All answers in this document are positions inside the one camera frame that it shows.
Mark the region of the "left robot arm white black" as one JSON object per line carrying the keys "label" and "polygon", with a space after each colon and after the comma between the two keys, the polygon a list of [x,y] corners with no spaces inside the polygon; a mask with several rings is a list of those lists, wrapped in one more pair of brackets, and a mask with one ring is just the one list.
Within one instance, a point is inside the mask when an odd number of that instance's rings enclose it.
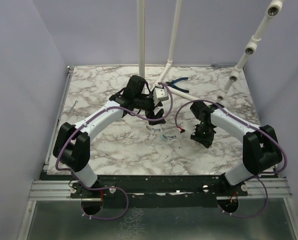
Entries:
{"label": "left robot arm white black", "polygon": [[113,94],[98,111],[75,124],[65,122],[60,126],[52,154],[57,164],[66,165],[66,170],[83,183],[86,196],[99,193],[98,176],[89,164],[91,142],[99,133],[127,114],[138,117],[135,109],[144,111],[144,120],[152,126],[165,123],[164,110],[154,110],[169,99],[168,90],[160,85],[144,93],[146,87],[148,82],[144,78],[133,75],[126,87]]}

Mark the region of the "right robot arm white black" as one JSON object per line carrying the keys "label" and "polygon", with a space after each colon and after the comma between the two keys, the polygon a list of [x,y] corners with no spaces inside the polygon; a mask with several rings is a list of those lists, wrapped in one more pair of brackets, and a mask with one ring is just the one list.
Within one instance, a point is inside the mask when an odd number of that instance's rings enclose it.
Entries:
{"label": "right robot arm white black", "polygon": [[190,106],[190,110],[200,121],[195,125],[190,139],[209,148],[218,127],[242,143],[242,162],[224,173],[223,180],[218,183],[221,194],[229,196],[236,190],[236,185],[282,161],[282,151],[277,146],[277,136],[270,125],[259,126],[243,121],[217,103],[206,105],[203,101],[197,101]]}

